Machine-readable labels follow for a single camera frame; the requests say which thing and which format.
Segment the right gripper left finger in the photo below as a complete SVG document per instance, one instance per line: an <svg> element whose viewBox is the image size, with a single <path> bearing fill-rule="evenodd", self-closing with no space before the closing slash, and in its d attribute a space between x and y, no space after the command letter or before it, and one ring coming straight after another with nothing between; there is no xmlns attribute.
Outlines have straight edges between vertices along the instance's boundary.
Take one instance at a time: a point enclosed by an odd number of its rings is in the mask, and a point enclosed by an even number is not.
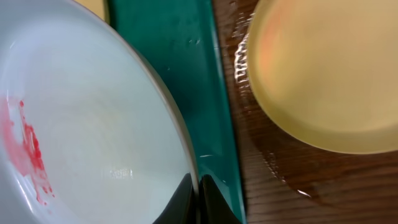
<svg viewBox="0 0 398 224"><path fill-rule="evenodd" d="M192 178L185 174L164 211L154 224L195 224L197 221Z"/></svg>

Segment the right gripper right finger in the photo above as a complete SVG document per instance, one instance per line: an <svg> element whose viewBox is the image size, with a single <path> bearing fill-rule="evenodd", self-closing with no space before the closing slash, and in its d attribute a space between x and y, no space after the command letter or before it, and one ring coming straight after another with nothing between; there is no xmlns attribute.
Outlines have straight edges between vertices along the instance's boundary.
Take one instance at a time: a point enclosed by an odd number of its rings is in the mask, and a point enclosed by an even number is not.
<svg viewBox="0 0 398 224"><path fill-rule="evenodd" d="M201 178L199 190L202 224L241 224L211 175L206 174Z"/></svg>

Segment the light blue plate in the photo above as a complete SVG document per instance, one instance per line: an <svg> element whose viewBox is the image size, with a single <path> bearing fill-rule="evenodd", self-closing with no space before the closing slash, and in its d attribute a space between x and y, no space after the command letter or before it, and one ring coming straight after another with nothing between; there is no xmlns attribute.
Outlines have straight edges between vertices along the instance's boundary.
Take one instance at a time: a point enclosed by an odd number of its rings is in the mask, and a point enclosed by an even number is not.
<svg viewBox="0 0 398 224"><path fill-rule="evenodd" d="M156 71L75 1L1 2L1 222L154 223L185 174Z"/></svg>

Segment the yellow-green plate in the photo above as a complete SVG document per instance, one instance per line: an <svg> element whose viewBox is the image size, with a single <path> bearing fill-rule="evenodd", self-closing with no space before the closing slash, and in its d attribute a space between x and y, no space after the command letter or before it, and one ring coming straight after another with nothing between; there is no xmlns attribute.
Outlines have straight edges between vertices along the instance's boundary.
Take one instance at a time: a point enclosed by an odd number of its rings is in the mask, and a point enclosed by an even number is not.
<svg viewBox="0 0 398 224"><path fill-rule="evenodd" d="M265 114L308 145L397 149L397 2L259 1L248 78Z"/></svg>
<svg viewBox="0 0 398 224"><path fill-rule="evenodd" d="M106 2L105 0L75 0L82 6L89 9L91 12L96 14L102 20L106 20Z"/></svg>

